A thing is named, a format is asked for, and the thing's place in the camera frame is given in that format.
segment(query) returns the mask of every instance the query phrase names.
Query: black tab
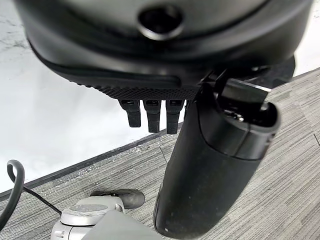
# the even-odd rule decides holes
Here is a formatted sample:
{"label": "black tab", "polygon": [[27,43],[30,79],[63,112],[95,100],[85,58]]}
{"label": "black tab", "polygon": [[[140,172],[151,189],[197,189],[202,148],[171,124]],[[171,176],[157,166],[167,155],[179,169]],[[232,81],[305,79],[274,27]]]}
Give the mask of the black tab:
{"label": "black tab", "polygon": [[118,100],[120,106],[128,115],[129,126],[131,128],[141,127],[140,100]]}
{"label": "black tab", "polygon": [[176,134],[178,132],[178,121],[185,100],[166,100],[166,133]]}
{"label": "black tab", "polygon": [[149,132],[158,133],[160,131],[161,100],[144,100],[143,105],[148,118]]}

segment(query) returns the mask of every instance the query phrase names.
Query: gray carpet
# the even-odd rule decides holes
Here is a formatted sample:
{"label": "gray carpet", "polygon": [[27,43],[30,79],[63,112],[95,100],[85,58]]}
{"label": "gray carpet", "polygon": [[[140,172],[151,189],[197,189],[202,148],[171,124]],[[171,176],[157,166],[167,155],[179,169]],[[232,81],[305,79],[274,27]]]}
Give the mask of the gray carpet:
{"label": "gray carpet", "polygon": [[[281,130],[242,195],[201,239],[320,239],[320,69],[273,90],[269,100],[281,109]],[[155,200],[176,137],[160,136],[34,190],[63,209],[94,190],[140,189],[146,203],[128,214],[153,228]],[[0,210],[6,203],[0,202]],[[24,192],[0,239],[48,240],[58,219]]]}

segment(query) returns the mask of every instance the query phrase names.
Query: silver object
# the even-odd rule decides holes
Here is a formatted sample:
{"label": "silver object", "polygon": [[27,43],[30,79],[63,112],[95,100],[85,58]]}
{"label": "silver object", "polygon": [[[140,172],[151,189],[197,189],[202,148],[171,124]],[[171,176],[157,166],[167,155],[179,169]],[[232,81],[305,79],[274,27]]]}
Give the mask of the silver object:
{"label": "silver object", "polygon": [[243,122],[243,121],[245,120],[240,114],[238,114],[238,115],[236,116],[236,119],[237,119],[239,122]]}
{"label": "silver object", "polygon": [[149,227],[124,214],[116,196],[91,196],[63,210],[51,240],[161,240]]}
{"label": "silver object", "polygon": [[166,40],[173,39],[182,33],[183,23],[180,24],[175,29],[173,29],[172,31],[169,31],[166,33],[157,33],[157,32],[151,31],[147,29],[145,26],[143,26],[140,22],[137,23],[137,28],[140,31],[140,33],[145,37],[147,37],[148,39],[155,40],[155,41],[166,41]]}

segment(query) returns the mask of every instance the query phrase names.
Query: white wall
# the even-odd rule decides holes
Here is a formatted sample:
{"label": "white wall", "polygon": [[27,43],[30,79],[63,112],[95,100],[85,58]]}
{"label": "white wall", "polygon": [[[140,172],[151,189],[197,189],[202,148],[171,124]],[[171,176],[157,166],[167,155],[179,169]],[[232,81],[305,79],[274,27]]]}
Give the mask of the white wall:
{"label": "white wall", "polygon": [[[319,7],[318,0],[297,51],[296,75],[320,67]],[[23,163],[29,182],[149,134],[143,110],[142,127],[130,128],[116,100],[43,66],[12,1],[1,0],[0,9],[0,192],[13,186],[6,172],[10,159]],[[160,128],[165,127],[162,108]]]}

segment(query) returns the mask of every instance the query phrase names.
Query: cable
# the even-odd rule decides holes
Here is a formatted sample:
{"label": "cable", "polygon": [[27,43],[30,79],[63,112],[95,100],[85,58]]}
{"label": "cable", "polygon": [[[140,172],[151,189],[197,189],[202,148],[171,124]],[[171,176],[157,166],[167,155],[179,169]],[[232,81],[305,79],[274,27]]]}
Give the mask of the cable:
{"label": "cable", "polygon": [[[16,169],[16,177],[13,172],[13,166]],[[11,180],[14,182],[14,187],[11,191],[9,201],[5,206],[0,216],[0,231],[5,227],[12,213],[16,209],[21,193],[24,189],[25,169],[17,160],[10,160],[7,163],[7,172]]]}
{"label": "cable", "polygon": [[[14,174],[13,167],[16,169],[16,176]],[[48,207],[56,211],[61,216],[62,213],[59,209],[57,209],[55,206],[53,206],[50,202],[45,200],[36,192],[24,186],[25,169],[24,169],[24,166],[19,161],[17,160],[8,161],[7,173],[11,181],[14,183],[14,187],[11,191],[8,203],[6,204],[2,214],[0,215],[0,231],[5,227],[12,213],[16,209],[20,196],[22,194],[22,191],[25,191],[28,194],[31,194],[32,196],[36,197],[37,199],[39,199],[45,205],[47,205]]]}
{"label": "cable", "polygon": [[45,205],[47,205],[49,208],[51,208],[52,210],[56,211],[60,216],[62,214],[62,212],[56,208],[55,206],[53,206],[50,202],[48,202],[47,200],[45,200],[42,196],[40,196],[38,193],[32,191],[31,189],[27,188],[27,187],[23,187],[23,190],[25,192],[27,192],[28,194],[31,194],[32,196],[36,197],[37,199],[39,199],[41,202],[43,202]]}

